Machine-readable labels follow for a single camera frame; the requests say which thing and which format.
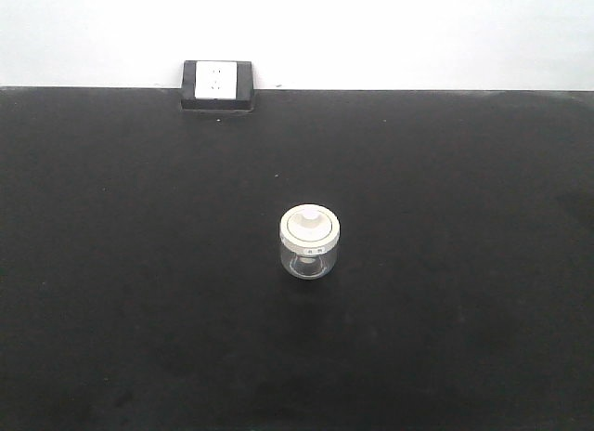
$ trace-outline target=clear glass jar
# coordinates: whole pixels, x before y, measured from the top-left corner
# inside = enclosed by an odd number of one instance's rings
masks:
[[[280,261],[293,276],[321,278],[338,257],[338,218],[328,208],[307,204],[291,208],[280,219]]]

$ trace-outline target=outlet plate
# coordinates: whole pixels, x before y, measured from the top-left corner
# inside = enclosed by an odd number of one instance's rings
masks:
[[[235,99],[238,95],[238,63],[234,61],[196,61],[194,97]]]
[[[187,60],[180,94],[184,110],[252,111],[255,101],[252,64]]]

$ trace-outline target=white outlet cover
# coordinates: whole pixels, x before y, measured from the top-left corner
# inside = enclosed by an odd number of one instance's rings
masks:
[[[237,93],[237,62],[196,61],[195,98],[236,99]]]

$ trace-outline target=jar lid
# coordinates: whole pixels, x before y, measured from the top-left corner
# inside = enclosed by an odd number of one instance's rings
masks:
[[[297,255],[323,255],[338,243],[341,226],[328,208],[306,204],[291,208],[280,219],[280,240]]]

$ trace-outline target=black table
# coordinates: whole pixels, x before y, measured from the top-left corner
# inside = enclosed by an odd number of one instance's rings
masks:
[[[592,94],[5,88],[0,183],[2,430],[594,427]]]

